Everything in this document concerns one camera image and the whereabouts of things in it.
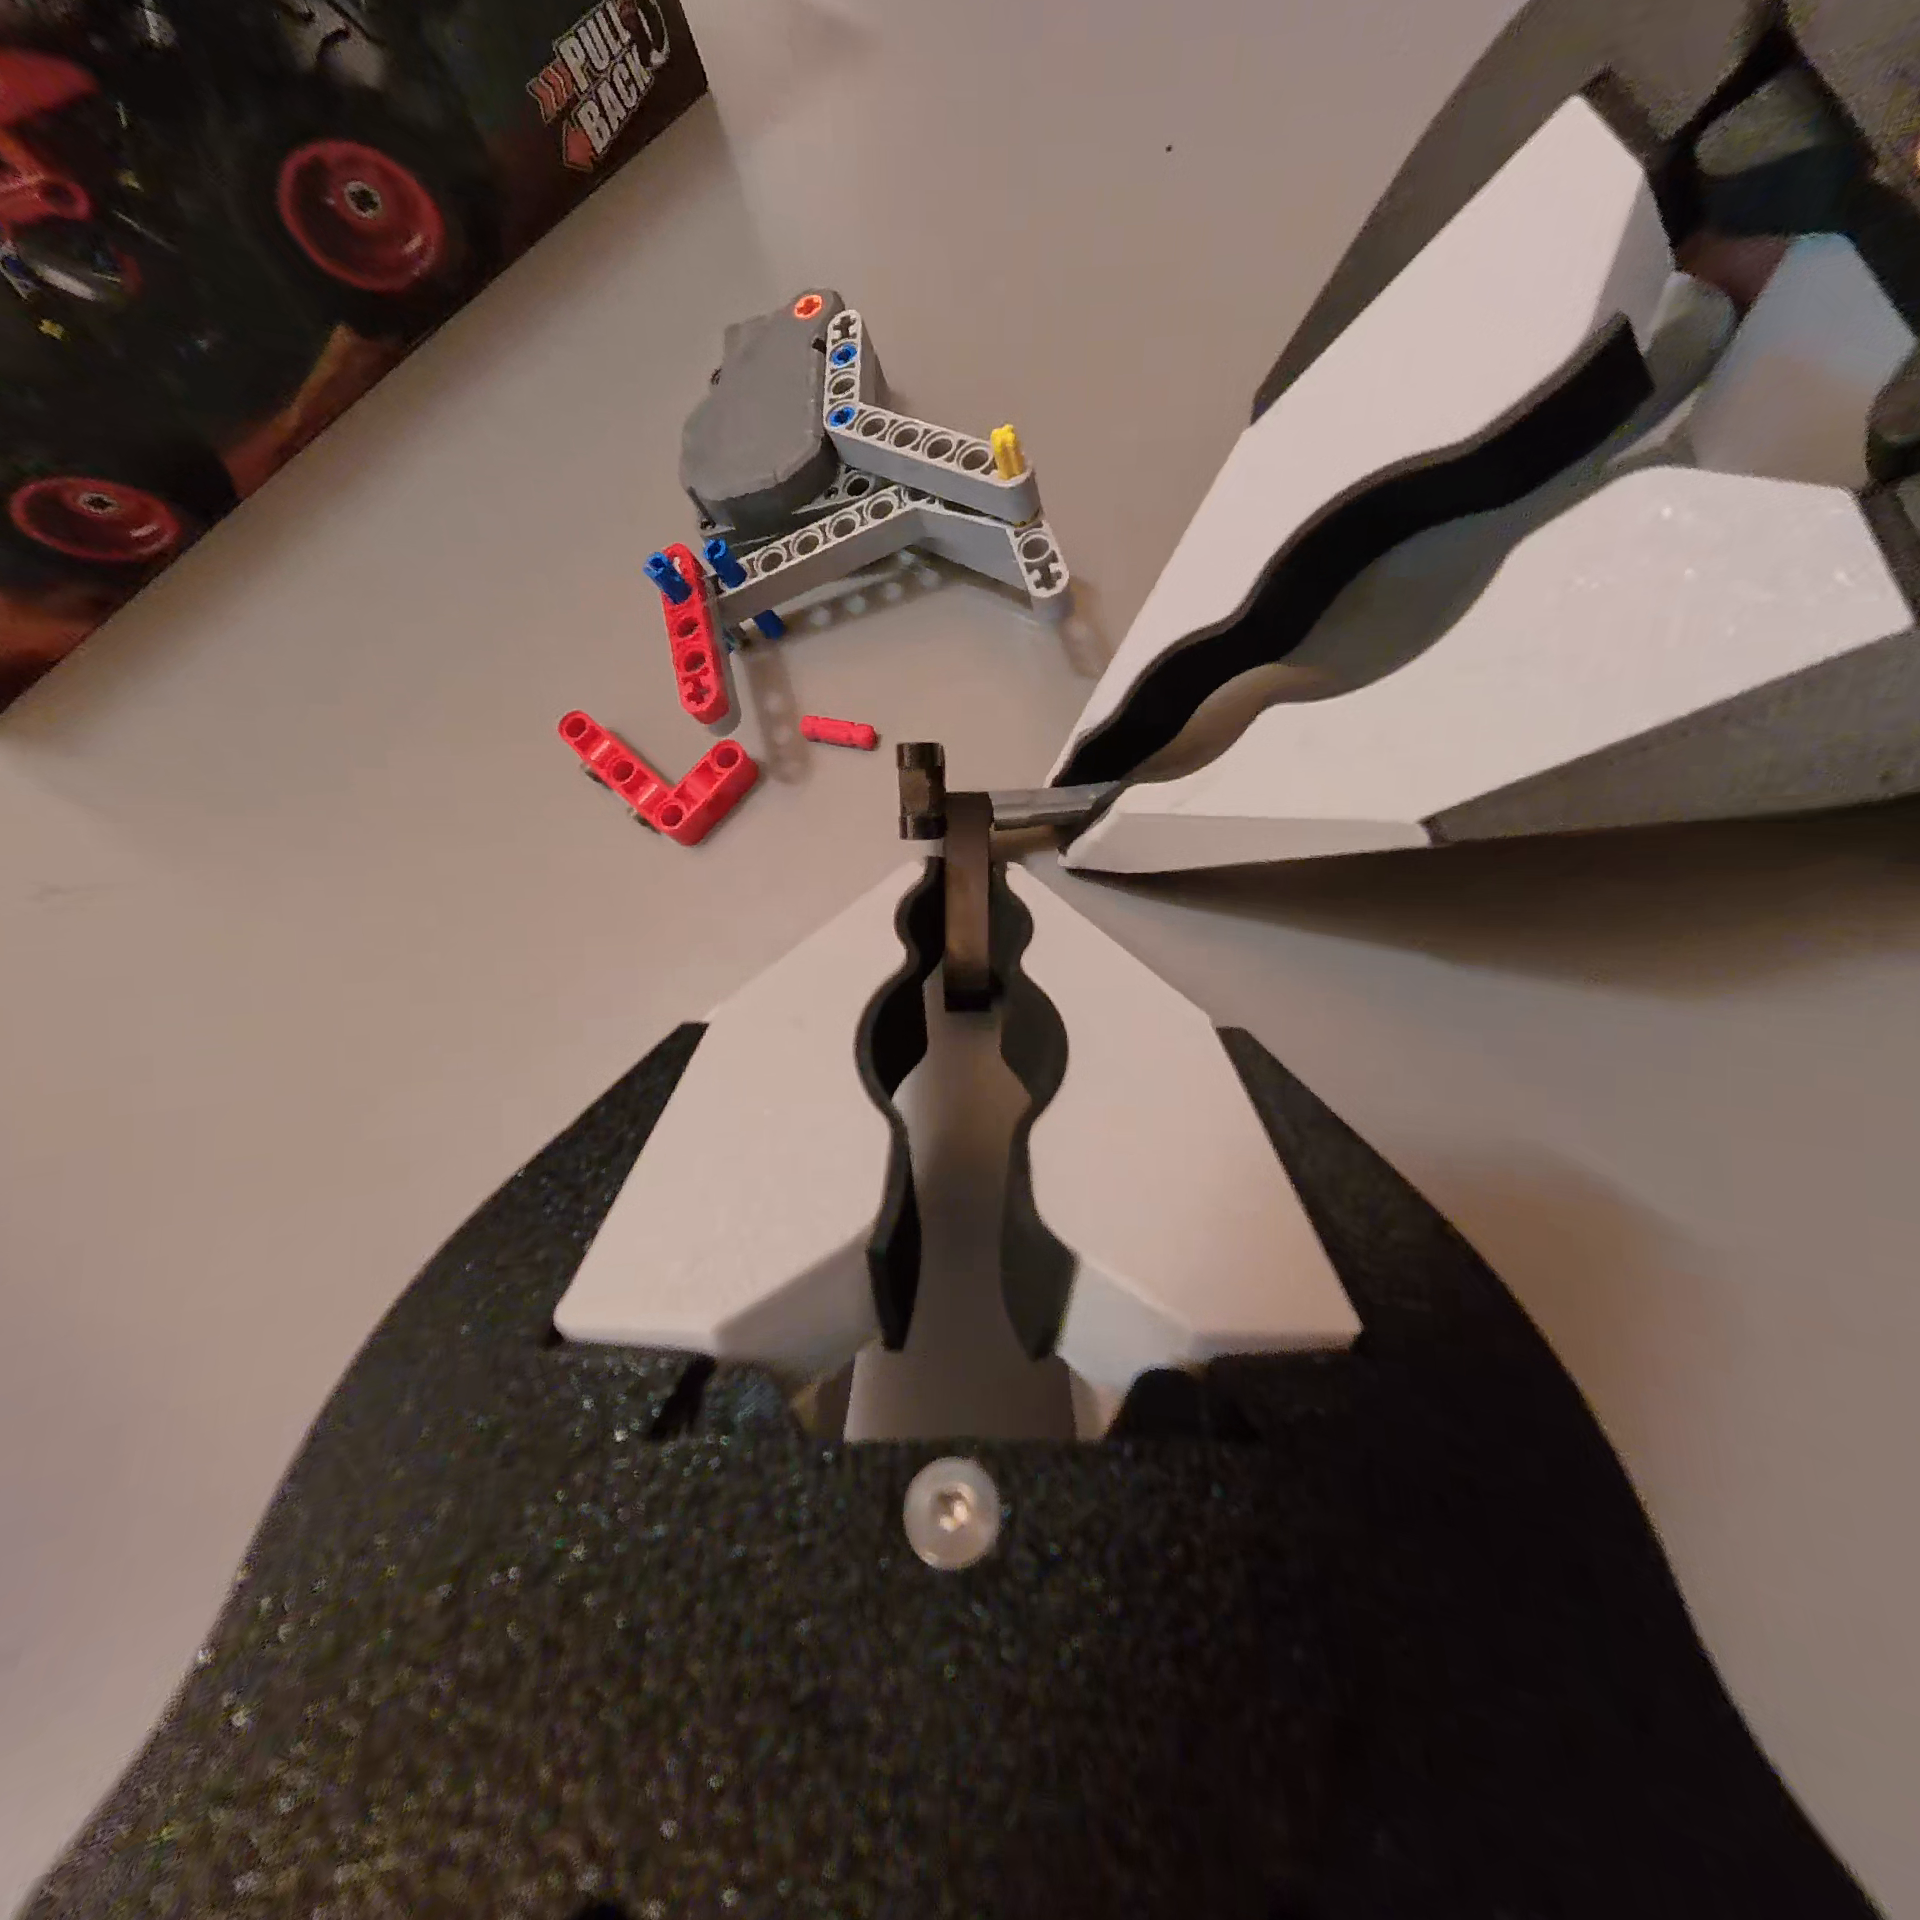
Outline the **red angled lego beam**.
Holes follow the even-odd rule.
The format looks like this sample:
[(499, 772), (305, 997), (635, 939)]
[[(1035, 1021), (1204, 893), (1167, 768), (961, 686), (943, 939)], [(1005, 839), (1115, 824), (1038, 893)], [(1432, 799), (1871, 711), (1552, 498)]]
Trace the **red angled lego beam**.
[(697, 848), (761, 774), (757, 758), (725, 738), (685, 774), (668, 779), (587, 711), (564, 711), (557, 735), (584, 774), (619, 797), (639, 824), (681, 848)]

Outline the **grey lego assembly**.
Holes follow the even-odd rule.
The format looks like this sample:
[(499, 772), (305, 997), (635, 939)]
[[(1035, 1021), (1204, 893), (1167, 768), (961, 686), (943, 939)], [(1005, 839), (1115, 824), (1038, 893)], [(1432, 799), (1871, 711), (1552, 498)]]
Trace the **grey lego assembly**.
[(864, 318), (830, 287), (726, 327), (684, 422), (679, 482), (731, 661), (788, 618), (857, 614), (948, 571), (1022, 596), (1033, 618), (1072, 603), (1016, 431), (899, 410)]

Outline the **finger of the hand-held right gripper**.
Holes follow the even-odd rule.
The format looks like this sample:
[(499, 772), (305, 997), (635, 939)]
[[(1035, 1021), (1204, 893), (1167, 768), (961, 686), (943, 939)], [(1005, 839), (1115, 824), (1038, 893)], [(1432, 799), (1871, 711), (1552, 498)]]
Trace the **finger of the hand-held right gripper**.
[(1716, 352), (1465, 512), (1293, 541), (1236, 618), (1174, 587), (1280, 502), (1249, 427), (1083, 712), (1057, 783), (1118, 796), (1062, 862), (1216, 874), (1916, 792), (1916, 472), (1881, 405), (1916, 334), (1847, 235), (1785, 246)]
[(1652, 182), (1559, 103), (1233, 440), (1049, 781), (1198, 758), (1255, 690), (1333, 707), (1425, 663), (1516, 539), (1708, 375), (1732, 300)]

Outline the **dark lego set box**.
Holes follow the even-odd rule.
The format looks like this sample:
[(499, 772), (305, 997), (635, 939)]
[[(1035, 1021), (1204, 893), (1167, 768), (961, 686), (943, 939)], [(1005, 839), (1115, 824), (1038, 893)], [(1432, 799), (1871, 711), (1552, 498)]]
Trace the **dark lego set box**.
[(672, 2), (1, 5), (1, 702), (705, 93)]

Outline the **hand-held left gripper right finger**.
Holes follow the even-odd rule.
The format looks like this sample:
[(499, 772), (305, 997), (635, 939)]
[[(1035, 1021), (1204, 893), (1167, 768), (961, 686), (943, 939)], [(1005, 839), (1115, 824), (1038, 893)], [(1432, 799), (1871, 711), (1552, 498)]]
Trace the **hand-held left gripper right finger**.
[(1359, 1318), (1209, 1014), (1025, 870), (997, 882), (999, 1055), (1023, 1093), (1001, 1298), (1079, 1394), (1333, 1352)]

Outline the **black lego connector piece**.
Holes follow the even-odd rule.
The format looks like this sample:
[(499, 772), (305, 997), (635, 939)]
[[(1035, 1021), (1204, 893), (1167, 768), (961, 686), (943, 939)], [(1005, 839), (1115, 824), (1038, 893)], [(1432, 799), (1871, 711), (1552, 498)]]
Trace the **black lego connector piece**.
[(974, 1014), (991, 1007), (991, 834), (988, 791), (951, 791), (936, 741), (895, 746), (895, 822), (905, 844), (939, 844), (943, 864), (943, 1007)]

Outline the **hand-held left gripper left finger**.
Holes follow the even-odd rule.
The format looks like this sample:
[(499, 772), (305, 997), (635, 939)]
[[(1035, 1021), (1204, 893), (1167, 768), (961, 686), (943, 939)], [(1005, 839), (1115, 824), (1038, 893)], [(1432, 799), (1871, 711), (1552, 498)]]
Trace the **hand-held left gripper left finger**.
[(901, 1348), (920, 1221), (895, 1093), (943, 864), (905, 862), (719, 1002), (556, 1307), (568, 1342), (827, 1378)]

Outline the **red straight lego beam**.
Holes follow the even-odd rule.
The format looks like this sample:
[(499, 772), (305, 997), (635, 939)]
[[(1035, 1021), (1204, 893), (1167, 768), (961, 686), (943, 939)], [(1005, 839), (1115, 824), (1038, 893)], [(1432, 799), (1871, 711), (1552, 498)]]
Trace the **red straight lego beam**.
[(669, 544), (648, 556), (645, 574), (657, 595), (684, 712), (713, 733), (728, 733), (736, 725), (731, 651), (703, 559), (685, 544)]

